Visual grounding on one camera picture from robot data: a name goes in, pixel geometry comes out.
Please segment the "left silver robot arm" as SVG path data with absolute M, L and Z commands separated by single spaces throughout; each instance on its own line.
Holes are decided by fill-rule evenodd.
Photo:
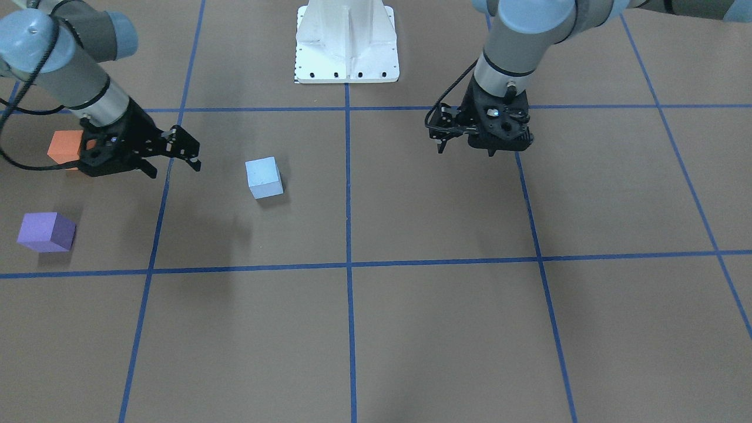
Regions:
M 527 88 L 547 50 L 597 28 L 629 9 L 712 21 L 750 22 L 749 1 L 475 1 L 491 29 L 458 113 L 468 145 L 523 152 L 533 142 Z

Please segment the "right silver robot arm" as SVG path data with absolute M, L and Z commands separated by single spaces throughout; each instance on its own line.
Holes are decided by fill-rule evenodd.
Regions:
M 48 166 L 25 165 L 7 152 L 11 166 L 36 172 L 78 170 L 89 177 L 138 170 L 158 174 L 151 156 L 179 156 L 182 132 L 165 132 L 102 68 L 102 62 L 132 56 L 135 27 L 123 14 L 99 11 L 84 1 L 24 1 L 2 17 L 2 76 L 21 83 L 7 103 L 2 124 L 38 86 L 78 118 L 81 131 L 72 158 Z

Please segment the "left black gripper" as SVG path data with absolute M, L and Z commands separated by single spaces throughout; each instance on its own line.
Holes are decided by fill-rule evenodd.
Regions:
M 527 92 L 515 97 L 487 93 L 472 78 L 461 104 L 461 124 L 475 128 L 468 135 L 470 147 L 487 150 L 490 156 L 499 150 L 524 152 L 534 142 Z

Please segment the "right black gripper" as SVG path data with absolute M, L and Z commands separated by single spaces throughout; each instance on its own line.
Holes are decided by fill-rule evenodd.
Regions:
M 124 114 L 107 126 L 98 127 L 89 118 L 81 118 L 85 140 L 95 137 L 96 147 L 81 152 L 78 170 L 86 176 L 110 176 L 119 172 L 140 170 L 150 179 L 155 179 L 158 170 L 147 161 L 148 157 L 162 155 L 159 129 L 142 107 L 129 99 Z

